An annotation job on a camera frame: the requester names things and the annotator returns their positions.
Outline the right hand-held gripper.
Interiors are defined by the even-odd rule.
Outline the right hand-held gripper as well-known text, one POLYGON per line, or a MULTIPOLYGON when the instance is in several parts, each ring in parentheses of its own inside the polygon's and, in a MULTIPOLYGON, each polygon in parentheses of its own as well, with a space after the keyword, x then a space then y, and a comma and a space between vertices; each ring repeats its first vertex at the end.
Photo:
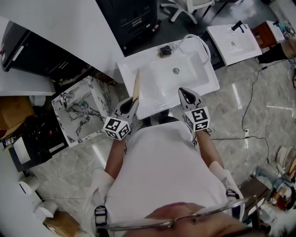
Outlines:
POLYGON ((178 95, 184 110, 184 121, 191 132, 205 130, 209 127, 210 116, 207 106, 202 104, 200 95, 188 88, 180 87, 178 95))

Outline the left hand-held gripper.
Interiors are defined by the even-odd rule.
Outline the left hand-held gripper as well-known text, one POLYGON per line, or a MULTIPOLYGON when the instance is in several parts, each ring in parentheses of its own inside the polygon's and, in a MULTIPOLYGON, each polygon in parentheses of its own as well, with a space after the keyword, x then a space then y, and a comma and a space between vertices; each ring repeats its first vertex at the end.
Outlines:
POLYGON ((115 111, 105 120, 103 130, 109 138, 123 140, 129 135, 133 128, 134 116, 139 106, 139 100, 132 97, 122 100, 115 108, 115 111))

